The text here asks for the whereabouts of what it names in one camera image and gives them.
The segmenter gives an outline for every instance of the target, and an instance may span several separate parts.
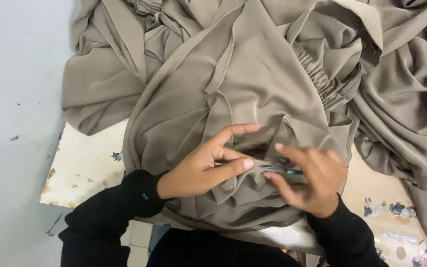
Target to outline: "table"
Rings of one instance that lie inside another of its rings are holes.
[[[47,176],[41,203],[75,208],[87,198],[122,181],[122,143],[127,120],[86,136],[65,125]],[[377,252],[390,267],[427,267],[427,238],[399,179],[371,170],[353,147],[344,203],[361,216],[375,235]],[[189,229],[158,214],[138,219]],[[229,238],[323,255],[305,219],[289,227],[223,233]]]

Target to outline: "person's right hand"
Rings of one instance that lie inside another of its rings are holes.
[[[307,185],[290,186],[278,173],[265,172],[264,176],[278,189],[284,201],[307,211],[318,218],[327,218],[337,209],[337,191],[347,178],[348,169],[334,151],[317,151],[315,148],[285,147],[275,145],[281,155],[302,168],[309,181]]]

